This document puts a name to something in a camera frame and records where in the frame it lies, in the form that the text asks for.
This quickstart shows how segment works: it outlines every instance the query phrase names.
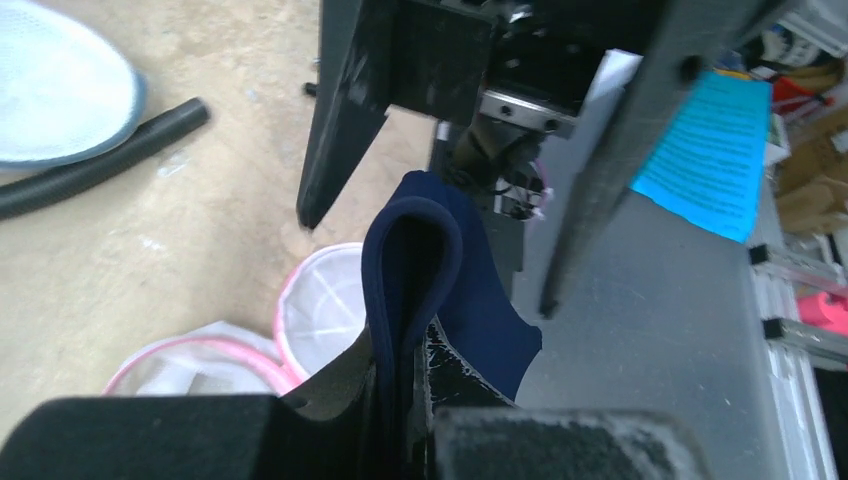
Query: folded cloth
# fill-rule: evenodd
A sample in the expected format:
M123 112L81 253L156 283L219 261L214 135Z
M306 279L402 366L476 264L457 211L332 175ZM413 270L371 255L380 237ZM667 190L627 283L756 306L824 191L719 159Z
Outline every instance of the folded cloth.
M413 349L437 314L454 348L511 399L541 349L503 290L475 205L433 173L408 173L374 219L362 286L389 438L411 403Z

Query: black hose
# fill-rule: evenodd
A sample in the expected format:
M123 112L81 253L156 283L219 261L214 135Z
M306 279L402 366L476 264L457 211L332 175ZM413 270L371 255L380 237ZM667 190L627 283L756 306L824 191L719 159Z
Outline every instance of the black hose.
M51 168L0 187L0 220L17 217L82 193L159 153L209 121L199 98L141 124L118 147L89 160Z

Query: white plastic item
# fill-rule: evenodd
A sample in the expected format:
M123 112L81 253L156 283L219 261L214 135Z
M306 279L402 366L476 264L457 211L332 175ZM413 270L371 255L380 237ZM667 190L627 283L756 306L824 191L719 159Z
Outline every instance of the white plastic item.
M281 367L271 340L216 322L136 352L121 365L103 394L282 396L297 385Z
M0 0L0 168L41 169L104 153L135 131L145 85L84 25Z
M274 340L284 368L303 382L350 347L365 328L362 244L324 248L283 285Z

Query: dark blue fabric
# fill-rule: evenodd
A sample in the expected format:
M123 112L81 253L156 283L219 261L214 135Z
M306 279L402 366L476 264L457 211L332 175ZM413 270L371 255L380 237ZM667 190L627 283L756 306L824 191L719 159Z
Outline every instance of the dark blue fabric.
M409 408L411 354L437 313L457 351L515 398L542 335L512 308L465 194L433 173L407 174L365 237L362 284L385 428Z

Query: pink rim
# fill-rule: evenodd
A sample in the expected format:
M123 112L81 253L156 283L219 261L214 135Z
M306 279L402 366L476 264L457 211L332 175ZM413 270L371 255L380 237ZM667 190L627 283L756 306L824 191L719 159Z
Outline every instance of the pink rim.
M132 359L109 380L109 383L106 384L106 388L103 389L102 394L111 395L114 393L118 384L140 361L148 358L156 352L184 343L200 343L240 361L244 364L245 368L250 369L266 384L268 384L268 386L271 387L277 395L283 396L294 390L294 388L300 384L300 382L291 377L285 368L280 367L274 360L268 358L265 354L254 349L250 345L246 345L227 337L198 335L177 338L172 341L165 342Z
M274 313L274 344L277 345L277 350L280 353L280 358L283 360L283 370L289 374L290 377L293 377L297 380L297 385L305 382L309 379L310 375L307 373L306 369L297 361L297 358L294 355L294 352L291 351L291 347L289 346L289 342L286 340L285 334L285 315L283 315L283 310L280 308L283 303L283 298L287 297L291 291L292 283L297 277L300 276L300 272L303 271L304 268L313 264L318 259L324 257L328 253L332 253L339 250L346 250L349 248L356 248L358 250L362 250L362 243L359 242L350 242L350 243L340 243L338 245L332 245L329 247L324 247L321 250L313 253L312 255L306 257L305 260L300 262L300 264L292 270L291 273L286 277L286 280L283 282L283 288L280 289L280 295L277 298L277 308Z

